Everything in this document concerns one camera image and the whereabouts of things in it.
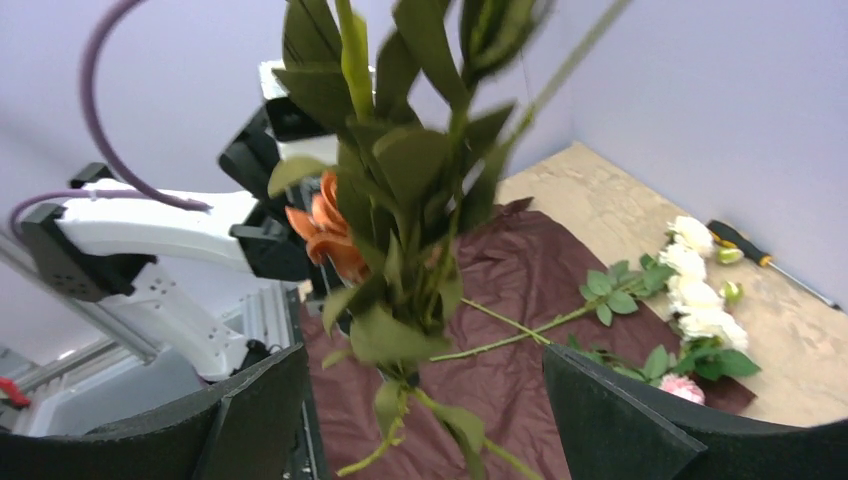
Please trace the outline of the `white flower stem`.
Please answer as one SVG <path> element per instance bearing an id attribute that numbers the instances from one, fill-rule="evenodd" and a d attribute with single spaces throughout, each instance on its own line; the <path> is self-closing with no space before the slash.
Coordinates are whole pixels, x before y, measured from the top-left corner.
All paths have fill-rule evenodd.
<path id="1" fill-rule="evenodd" d="M 521 326 L 518 334 L 507 339 L 437 356 L 434 360 L 466 358 L 525 338 L 544 343 L 545 332 L 590 313 L 602 325 L 610 327 L 616 316 L 636 312 L 640 301 L 659 293 L 667 295 L 673 321 L 696 309 L 721 309 L 729 313 L 728 309 L 740 298 L 742 289 L 733 282 L 725 283 L 718 290 L 709 286 L 706 261 L 714 259 L 720 264 L 732 264 L 747 258 L 737 248 L 719 245 L 706 224 L 693 217 L 678 216 L 667 225 L 667 244 L 658 254 L 640 257 L 639 271 L 632 270 L 626 260 L 613 264 L 605 273 L 589 271 L 586 283 L 580 286 L 584 305 L 577 310 L 559 315 L 535 329 Z"/>
<path id="2" fill-rule="evenodd" d="M 567 345 L 619 374 L 653 386 L 671 380 L 692 383 L 696 377 L 708 381 L 750 377 L 761 371 L 747 355 L 747 332 L 731 314 L 721 309 L 696 309 L 675 319 L 673 326 L 682 336 L 679 351 L 674 354 L 659 345 L 641 366 L 600 347 L 585 348 L 574 335 Z"/>

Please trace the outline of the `pink peony flower stem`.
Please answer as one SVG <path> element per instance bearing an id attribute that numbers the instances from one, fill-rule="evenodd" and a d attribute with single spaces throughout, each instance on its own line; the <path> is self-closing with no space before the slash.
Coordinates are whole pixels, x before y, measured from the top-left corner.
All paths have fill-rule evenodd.
<path id="1" fill-rule="evenodd" d="M 658 388 L 684 400 L 704 405 L 706 396 L 696 382 L 688 376 L 666 374 L 660 379 Z"/>

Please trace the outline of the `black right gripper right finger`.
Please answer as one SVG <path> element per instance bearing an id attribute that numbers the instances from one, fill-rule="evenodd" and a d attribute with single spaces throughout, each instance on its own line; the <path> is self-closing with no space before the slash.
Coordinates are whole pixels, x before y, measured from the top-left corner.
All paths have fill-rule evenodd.
<path id="1" fill-rule="evenodd" d="M 796 427 L 736 416 L 616 373 L 576 350 L 543 355 L 574 479 L 844 479 L 847 423 Z"/>

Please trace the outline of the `brown orange flower stem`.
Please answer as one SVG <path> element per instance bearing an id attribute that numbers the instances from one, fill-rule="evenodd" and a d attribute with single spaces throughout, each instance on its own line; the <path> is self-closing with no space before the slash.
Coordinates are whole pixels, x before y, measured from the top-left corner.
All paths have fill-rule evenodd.
<path id="1" fill-rule="evenodd" d="M 347 1 L 292 1 L 286 7 L 283 62 L 273 69 L 287 97 L 337 140 L 334 164 L 313 154 L 282 158 L 267 185 L 279 197 L 316 176 L 308 210 L 287 208 L 309 258 L 330 263 L 341 285 L 325 298 L 332 332 L 350 321 L 352 357 L 383 376 L 373 403 L 381 442 L 403 439 L 417 400 L 456 442 L 473 479 L 486 475 L 483 451 L 501 448 L 480 417 L 435 402 L 414 376 L 449 350 L 450 320 L 463 296 L 453 247 L 488 221 L 515 144 L 576 67 L 626 9 L 613 2 L 568 54 L 510 134 L 513 105 L 471 111 L 481 84 L 507 68 L 541 29 L 547 1 L 465 1 L 458 40 L 449 40 L 446 1 L 399 1 L 393 30 L 371 57 L 365 20 Z"/>

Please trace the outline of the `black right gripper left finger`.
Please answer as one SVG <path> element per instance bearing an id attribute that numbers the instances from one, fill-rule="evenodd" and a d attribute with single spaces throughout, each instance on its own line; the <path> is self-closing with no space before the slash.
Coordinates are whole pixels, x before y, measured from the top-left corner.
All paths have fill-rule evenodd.
<path id="1" fill-rule="evenodd" d="M 1 436 L 4 479 L 279 479 L 300 426 L 308 354 L 246 370 L 83 435 Z"/>

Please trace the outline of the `dark red wrapping paper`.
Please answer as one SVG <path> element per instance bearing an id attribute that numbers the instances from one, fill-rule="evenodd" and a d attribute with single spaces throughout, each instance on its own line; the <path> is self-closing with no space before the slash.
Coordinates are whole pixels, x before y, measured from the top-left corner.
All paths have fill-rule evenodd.
<path id="1" fill-rule="evenodd" d="M 373 413 L 379 373 L 352 358 L 323 366 L 347 346 L 327 334 L 319 316 L 303 314 L 317 418 L 328 479 L 566 479 L 568 465 L 542 372 L 544 347 L 526 336 L 536 328 L 549 341 L 604 349 L 639 368 L 656 352 L 680 350 L 680 337 L 647 304 L 601 322 L 586 309 L 585 284 L 604 264 L 565 227 L 528 200 L 515 200 L 495 219 L 463 238 L 458 259 L 464 301 L 450 321 L 453 347 L 421 370 L 421 384 L 438 403 L 463 407 L 485 424 L 486 435 L 518 460 L 491 450 L 469 465 L 428 408 L 411 401 L 400 443 L 383 447 Z"/>

